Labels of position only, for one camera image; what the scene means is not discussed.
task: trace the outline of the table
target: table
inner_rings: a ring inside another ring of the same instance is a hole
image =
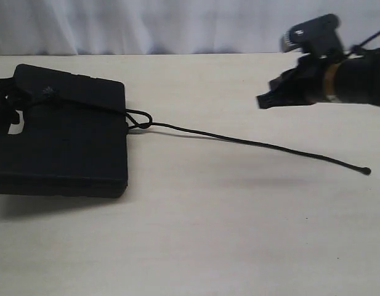
[[[154,127],[118,200],[0,195],[0,296],[380,296],[380,108],[259,110],[297,54],[0,57],[123,81],[156,121],[325,154],[371,176]]]

